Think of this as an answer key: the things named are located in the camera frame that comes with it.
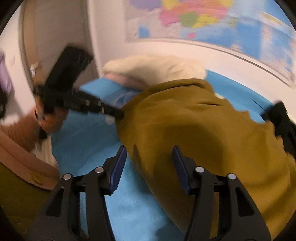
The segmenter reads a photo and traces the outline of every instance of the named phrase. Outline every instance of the white wall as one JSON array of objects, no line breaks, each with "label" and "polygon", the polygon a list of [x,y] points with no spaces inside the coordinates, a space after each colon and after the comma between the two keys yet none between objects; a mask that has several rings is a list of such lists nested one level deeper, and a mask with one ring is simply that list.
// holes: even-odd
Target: white wall
[{"label": "white wall", "polygon": [[17,121],[21,115],[28,113],[35,104],[20,56],[20,8],[14,13],[0,35],[0,49],[5,52],[6,66],[15,88],[15,95],[9,99],[7,105],[5,124]]},{"label": "white wall", "polygon": [[296,91],[268,72],[230,54],[214,49],[175,42],[125,42],[123,0],[89,1],[89,23],[98,71],[115,58],[136,54],[177,55],[198,59],[206,69],[251,88],[268,100],[282,100],[296,121]]}]

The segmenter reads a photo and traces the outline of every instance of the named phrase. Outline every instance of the door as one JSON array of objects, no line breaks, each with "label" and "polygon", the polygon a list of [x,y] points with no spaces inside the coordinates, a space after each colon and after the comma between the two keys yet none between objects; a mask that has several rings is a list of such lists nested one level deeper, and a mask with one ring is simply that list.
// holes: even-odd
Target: door
[{"label": "door", "polygon": [[[68,43],[93,53],[86,0],[26,0],[22,9],[21,45],[24,68],[32,85],[46,81]],[[75,86],[98,78],[95,61]]]}]

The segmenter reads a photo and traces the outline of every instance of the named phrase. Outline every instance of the purple bag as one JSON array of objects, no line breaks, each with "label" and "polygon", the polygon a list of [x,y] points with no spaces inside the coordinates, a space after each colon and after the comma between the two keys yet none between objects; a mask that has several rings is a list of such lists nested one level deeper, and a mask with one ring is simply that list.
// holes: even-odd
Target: purple bag
[{"label": "purple bag", "polygon": [[14,87],[5,65],[5,55],[0,52],[0,87],[7,95],[14,92]]}]

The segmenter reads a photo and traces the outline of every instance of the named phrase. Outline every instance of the blue bedsheet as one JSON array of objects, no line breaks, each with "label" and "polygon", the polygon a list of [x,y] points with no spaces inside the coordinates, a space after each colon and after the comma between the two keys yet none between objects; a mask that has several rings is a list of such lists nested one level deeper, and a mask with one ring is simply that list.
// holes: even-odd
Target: blue bedsheet
[{"label": "blue bedsheet", "polygon": [[[272,105],[254,91],[224,76],[208,71],[207,80],[215,92],[227,98],[237,110],[248,110],[254,121]],[[105,78],[82,87],[116,106],[122,106],[138,92]],[[53,154],[61,174],[83,175],[114,156],[120,147],[115,124],[104,115],[70,112],[62,129],[52,136]],[[110,222],[117,241],[180,241],[184,234],[161,209],[128,157],[117,191],[106,197]],[[85,196],[81,196],[81,224],[85,232]]]}]

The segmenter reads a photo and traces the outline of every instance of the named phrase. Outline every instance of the mustard yellow cloth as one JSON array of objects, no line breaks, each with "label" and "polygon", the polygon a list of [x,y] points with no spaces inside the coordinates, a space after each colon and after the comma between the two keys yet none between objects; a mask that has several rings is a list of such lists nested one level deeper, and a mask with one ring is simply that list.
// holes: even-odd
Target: mustard yellow cloth
[{"label": "mustard yellow cloth", "polygon": [[211,173],[235,173],[267,223],[272,239],[296,210],[296,165],[271,122],[259,124],[217,98],[205,80],[152,86],[124,107],[118,134],[150,190],[173,222],[187,229],[193,198],[171,161],[172,148]]},{"label": "mustard yellow cloth", "polygon": [[34,222],[50,191],[33,186],[0,163],[0,205],[23,237]]}]

